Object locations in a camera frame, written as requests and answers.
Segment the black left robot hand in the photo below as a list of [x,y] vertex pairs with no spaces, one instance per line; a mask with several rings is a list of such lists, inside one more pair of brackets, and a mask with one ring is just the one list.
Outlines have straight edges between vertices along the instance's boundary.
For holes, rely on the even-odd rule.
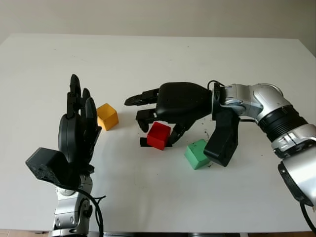
[[87,88],[81,90],[79,78],[73,74],[67,93],[67,112],[60,119],[58,148],[80,173],[94,172],[90,162],[101,130],[94,100]]

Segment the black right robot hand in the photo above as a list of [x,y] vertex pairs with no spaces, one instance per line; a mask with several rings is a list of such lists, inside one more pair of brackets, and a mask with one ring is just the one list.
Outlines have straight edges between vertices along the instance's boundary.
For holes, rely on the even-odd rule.
[[155,104],[154,108],[137,111],[136,121],[143,132],[148,132],[149,125],[155,121],[174,124],[167,141],[172,146],[197,120],[211,114],[212,95],[209,88],[192,82],[167,82],[127,98],[124,105]]

